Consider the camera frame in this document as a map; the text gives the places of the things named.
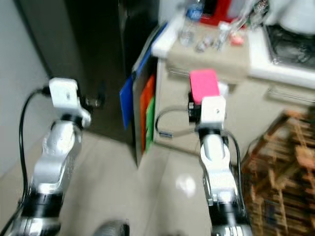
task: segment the white container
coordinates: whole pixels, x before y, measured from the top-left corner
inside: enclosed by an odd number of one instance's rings
[[[292,0],[269,0],[270,10],[265,21],[265,24],[266,25],[277,24],[291,1]]]
[[[280,17],[279,24],[294,33],[315,34],[315,0],[291,1]]]

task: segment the pink sponge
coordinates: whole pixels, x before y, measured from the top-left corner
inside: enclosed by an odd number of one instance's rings
[[[195,104],[204,97],[220,96],[217,74],[214,70],[194,70],[190,73],[191,94]]]

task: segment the tiled floor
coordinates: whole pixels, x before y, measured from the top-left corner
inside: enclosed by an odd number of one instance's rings
[[[39,143],[28,155],[29,170],[40,152]],[[209,236],[201,177],[195,156],[153,145],[138,169],[129,146],[85,133],[61,212],[61,235],[92,236],[105,221],[122,219],[131,236]],[[17,165],[0,180],[0,228],[20,194]]]

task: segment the plastic bottle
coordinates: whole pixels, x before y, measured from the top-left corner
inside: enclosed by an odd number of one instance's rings
[[[194,40],[195,24],[200,22],[205,0],[188,0],[184,27],[180,32],[180,42],[189,46]]]

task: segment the wooden rack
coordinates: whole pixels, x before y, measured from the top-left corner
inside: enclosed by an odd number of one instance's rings
[[[242,162],[253,235],[315,235],[315,113],[283,112]]]

